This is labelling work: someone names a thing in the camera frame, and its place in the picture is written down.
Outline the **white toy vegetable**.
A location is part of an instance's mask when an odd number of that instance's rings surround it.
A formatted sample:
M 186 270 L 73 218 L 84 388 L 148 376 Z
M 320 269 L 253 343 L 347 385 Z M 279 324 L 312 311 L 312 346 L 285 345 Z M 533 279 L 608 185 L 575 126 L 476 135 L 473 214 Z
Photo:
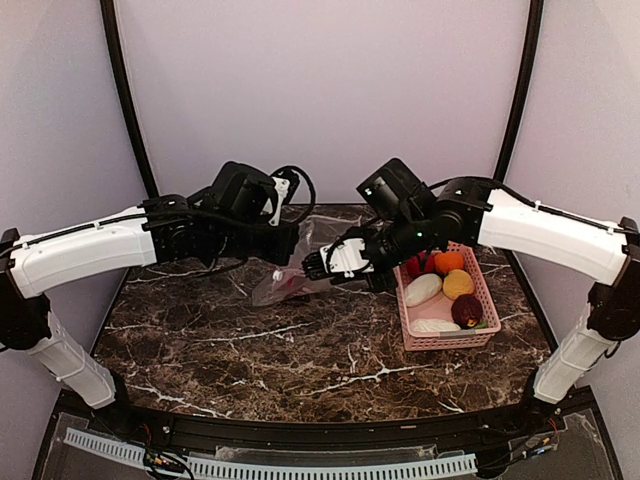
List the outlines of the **white toy vegetable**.
M 436 296 L 442 289 L 442 279 L 433 273 L 421 275 L 410 282 L 404 291 L 404 303 L 415 307 Z
M 419 318 L 410 324 L 410 329 L 415 333 L 441 333 L 441 332 L 457 332 L 461 330 L 461 327 L 452 321 L 444 319 L 425 319 Z

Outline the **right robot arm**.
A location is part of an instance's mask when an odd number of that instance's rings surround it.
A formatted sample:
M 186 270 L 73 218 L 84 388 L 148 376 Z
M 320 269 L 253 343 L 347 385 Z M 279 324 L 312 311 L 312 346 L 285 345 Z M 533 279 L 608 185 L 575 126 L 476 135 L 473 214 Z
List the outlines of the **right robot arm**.
M 322 272 L 344 279 L 381 274 L 451 242 L 524 253 L 581 272 L 594 284 L 577 325 L 534 376 L 510 424 L 534 432 L 607 350 L 639 332 L 636 223 L 589 219 L 528 200 L 496 180 L 456 177 L 440 192 L 394 158 L 357 188 L 386 227 L 357 227 L 320 251 Z

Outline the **clear zip top bag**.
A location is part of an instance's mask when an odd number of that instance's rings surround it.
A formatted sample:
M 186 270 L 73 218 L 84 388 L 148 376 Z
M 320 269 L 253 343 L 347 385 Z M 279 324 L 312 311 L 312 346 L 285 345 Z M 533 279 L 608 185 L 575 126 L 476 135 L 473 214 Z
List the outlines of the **clear zip top bag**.
M 302 261 L 310 253 L 332 243 L 349 227 L 360 226 L 363 216 L 354 219 L 340 219 L 327 215 L 311 215 L 301 224 L 299 241 L 284 267 L 273 267 L 253 289 L 253 306 L 270 306 L 282 301 L 323 292 L 332 288 L 329 279 L 312 281 L 306 278 Z

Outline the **red toy pepper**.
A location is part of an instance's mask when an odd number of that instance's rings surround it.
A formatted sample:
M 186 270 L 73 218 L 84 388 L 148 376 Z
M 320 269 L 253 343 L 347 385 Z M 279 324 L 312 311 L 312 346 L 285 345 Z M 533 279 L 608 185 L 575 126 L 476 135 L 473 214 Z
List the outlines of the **red toy pepper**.
M 435 272 L 435 260 L 434 255 L 427 253 L 426 251 L 410 258 L 405 264 L 407 274 L 410 278 L 415 279 L 425 274 Z

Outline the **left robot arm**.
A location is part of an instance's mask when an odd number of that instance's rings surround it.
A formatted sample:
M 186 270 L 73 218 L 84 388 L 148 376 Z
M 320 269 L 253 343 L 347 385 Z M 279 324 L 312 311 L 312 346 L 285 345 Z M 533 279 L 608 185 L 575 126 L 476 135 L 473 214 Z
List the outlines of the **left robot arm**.
M 271 174 L 226 162 L 211 185 L 184 197 L 148 199 L 120 213 L 51 233 L 1 237 L 1 347 L 23 351 L 78 394 L 120 436 L 141 427 L 122 382 L 66 331 L 48 291 L 132 267 L 196 259 L 203 276 L 256 258 L 288 264 L 299 225 L 312 212 L 316 190 L 300 167 Z

